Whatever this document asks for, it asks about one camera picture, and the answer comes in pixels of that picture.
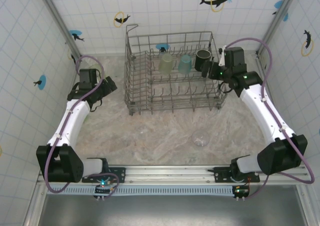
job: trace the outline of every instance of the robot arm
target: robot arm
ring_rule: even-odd
[[[308,142],[304,135],[296,135],[285,123],[266,91],[264,98],[262,98],[262,80],[255,71],[247,72],[243,49],[241,47],[223,48],[219,63],[206,62],[202,68],[203,77],[208,74],[208,78],[223,81],[235,91],[236,95],[252,112],[265,139],[265,149],[258,154],[233,159],[230,167],[226,170],[231,175],[223,178],[230,176],[238,182],[246,179],[251,172],[263,172],[266,175],[271,175],[298,167],[301,159],[290,146],[282,129],[285,129],[302,155],[305,153]],[[266,107],[265,101],[282,122],[281,127],[278,126]]]
[[[105,78],[99,88],[79,102],[72,111],[63,134],[59,135],[66,117],[72,106],[82,96],[92,90],[97,84],[96,69],[80,69],[79,82],[72,88],[67,97],[67,105],[62,120],[52,138],[46,146],[39,146],[36,156],[40,165],[42,175],[45,173],[45,165],[51,146],[57,137],[59,141],[53,152],[48,169],[49,182],[79,182],[84,176],[100,173],[110,173],[107,160],[105,158],[80,159],[75,152],[75,145],[81,126],[89,114],[93,105],[102,98],[117,89],[116,84],[110,77]]]

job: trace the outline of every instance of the metal basket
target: metal basket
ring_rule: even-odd
[[[200,49],[211,50],[212,56],[219,60],[219,54],[212,32],[179,32],[129,36],[129,31],[138,24],[126,26],[124,101],[129,114],[142,111],[163,111],[213,107],[220,109],[227,94],[223,84],[220,91],[218,81],[203,78],[194,69],[196,52]],[[163,52],[156,49],[158,44],[170,45],[167,50],[173,56],[173,69],[169,75],[158,71]],[[180,74],[178,64],[181,56],[189,55],[192,69],[189,74]]]

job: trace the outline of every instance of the light blue cup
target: light blue cup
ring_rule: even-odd
[[[190,73],[192,67],[191,57],[187,54],[183,55],[178,65],[178,71],[180,74],[187,75]]]

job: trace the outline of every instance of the yellow ring decal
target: yellow ring decal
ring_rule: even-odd
[[[72,60],[72,57],[69,57],[69,52],[70,52],[70,48],[68,48],[68,51],[66,52],[66,56],[68,57],[69,60]]]
[[[117,26],[117,25],[116,25],[116,17],[117,17],[119,14],[122,14],[122,21],[121,21],[121,24],[120,24],[119,26]],[[114,25],[116,28],[120,28],[121,25],[124,23],[124,20],[125,20],[125,14],[124,14],[124,12],[120,11],[120,12],[118,12],[118,13],[114,16],[113,25]]]
[[[311,47],[311,50],[310,50],[310,52],[308,52],[307,54],[304,54],[304,47],[305,47],[305,45],[307,44],[307,42],[305,41],[303,44],[302,44],[302,47],[301,47],[301,55],[303,56],[303,57],[307,57],[307,56],[309,56],[309,54],[311,54],[311,52],[312,52],[312,50],[314,50],[314,41],[311,39],[311,43],[312,43],[312,47]]]
[[[217,13],[217,12],[220,12],[220,11],[224,8],[225,3],[222,4],[222,7],[221,7],[219,10],[214,10],[214,8],[212,7],[212,0],[210,0],[210,5],[211,5],[211,10],[212,10],[212,12]]]

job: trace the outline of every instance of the dish rack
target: dish rack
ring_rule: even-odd
[[[129,36],[129,32],[138,24],[128,24],[125,36],[124,101],[129,114],[141,114],[142,111],[164,111],[213,107],[221,109],[227,94],[223,84],[218,89],[218,81],[203,78],[201,72],[194,69],[196,53],[207,49],[214,53],[215,61],[219,54],[211,31],[163,33]],[[166,52],[173,56],[173,68],[170,74],[158,71],[158,65],[164,52],[157,45],[167,46]],[[189,74],[178,72],[181,56],[189,55],[192,69]]]

